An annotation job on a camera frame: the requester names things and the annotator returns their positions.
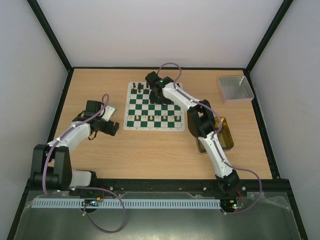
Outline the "green white chess board mat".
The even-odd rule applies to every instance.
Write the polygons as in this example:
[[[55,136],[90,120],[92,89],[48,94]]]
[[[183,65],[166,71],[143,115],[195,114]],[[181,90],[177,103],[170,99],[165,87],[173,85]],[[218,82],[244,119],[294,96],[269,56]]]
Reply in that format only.
[[[183,132],[185,112],[176,104],[151,104],[150,87],[145,82],[129,82],[124,112],[124,130]]]

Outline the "gold tin tray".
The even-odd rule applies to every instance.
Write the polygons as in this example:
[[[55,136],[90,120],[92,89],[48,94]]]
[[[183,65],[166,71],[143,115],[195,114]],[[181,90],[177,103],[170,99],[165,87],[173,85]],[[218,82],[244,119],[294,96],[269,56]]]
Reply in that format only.
[[[221,117],[222,128],[217,134],[218,140],[224,152],[230,151],[234,147],[234,141],[225,117]],[[195,138],[197,150],[199,154],[207,154],[204,145],[200,142],[198,138]]]

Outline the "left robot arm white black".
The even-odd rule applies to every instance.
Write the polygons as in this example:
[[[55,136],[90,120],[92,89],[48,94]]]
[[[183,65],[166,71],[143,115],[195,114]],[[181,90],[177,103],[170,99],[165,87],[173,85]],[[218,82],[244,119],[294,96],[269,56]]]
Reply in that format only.
[[[98,132],[115,136],[120,124],[110,120],[116,108],[102,101],[88,100],[85,110],[79,113],[70,127],[46,144],[38,144],[32,153],[30,185],[49,190],[67,191],[70,188],[88,187],[93,172],[72,169],[71,153],[91,135]]]

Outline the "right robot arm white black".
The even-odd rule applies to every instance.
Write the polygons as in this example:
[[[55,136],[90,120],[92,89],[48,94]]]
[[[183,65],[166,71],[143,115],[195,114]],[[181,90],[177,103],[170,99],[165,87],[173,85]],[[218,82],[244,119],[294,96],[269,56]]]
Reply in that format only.
[[[213,164],[218,191],[224,196],[233,193],[240,178],[219,142],[219,129],[210,103],[191,96],[176,81],[170,77],[161,78],[154,71],[148,73],[145,80],[150,87],[152,100],[160,104],[173,102],[186,111],[189,132],[202,143]]]

